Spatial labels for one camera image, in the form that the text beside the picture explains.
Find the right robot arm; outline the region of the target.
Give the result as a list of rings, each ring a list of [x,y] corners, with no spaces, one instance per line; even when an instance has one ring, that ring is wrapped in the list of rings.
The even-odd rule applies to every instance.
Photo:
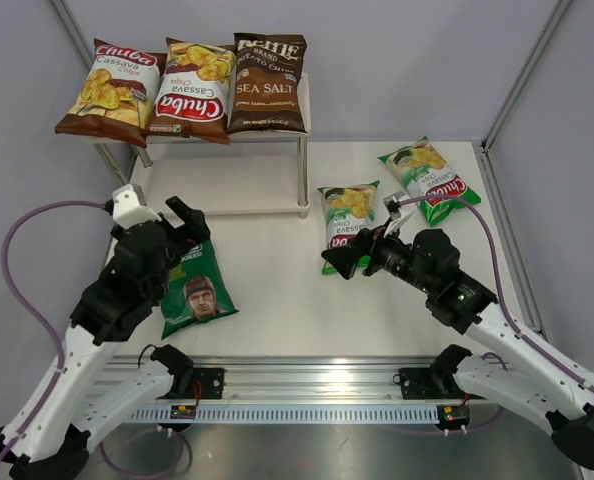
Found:
[[[462,271],[460,252],[442,230],[423,230],[405,244],[384,227],[362,229],[321,256],[346,280],[368,258],[365,275],[384,270],[415,287],[436,320],[514,368],[487,372],[481,358],[451,345],[430,374],[437,393],[461,390],[491,400],[548,434],[569,460],[594,471],[594,372],[513,318],[500,293]]]

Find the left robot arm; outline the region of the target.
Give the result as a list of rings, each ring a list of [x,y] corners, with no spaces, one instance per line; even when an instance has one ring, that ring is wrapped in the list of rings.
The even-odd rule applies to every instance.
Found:
[[[74,479],[97,446],[142,404],[195,391],[194,363],[171,345],[154,349],[132,378],[93,403],[95,377],[168,291],[170,272],[210,237],[202,211],[173,196],[178,226],[124,193],[103,204],[114,252],[82,293],[57,355],[30,399],[0,427],[0,464],[13,479]]]

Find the brown Chuba cassava chips bag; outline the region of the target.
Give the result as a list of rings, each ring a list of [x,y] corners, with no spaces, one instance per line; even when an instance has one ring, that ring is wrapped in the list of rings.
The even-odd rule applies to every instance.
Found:
[[[167,55],[94,41],[94,61],[74,105],[54,127],[57,134],[146,146]]]

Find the brown Kettle sea salt bag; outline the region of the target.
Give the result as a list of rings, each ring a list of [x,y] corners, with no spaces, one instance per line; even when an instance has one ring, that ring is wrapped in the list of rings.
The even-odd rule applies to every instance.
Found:
[[[304,133],[298,87],[307,50],[305,37],[236,33],[234,43],[234,94],[227,133]]]

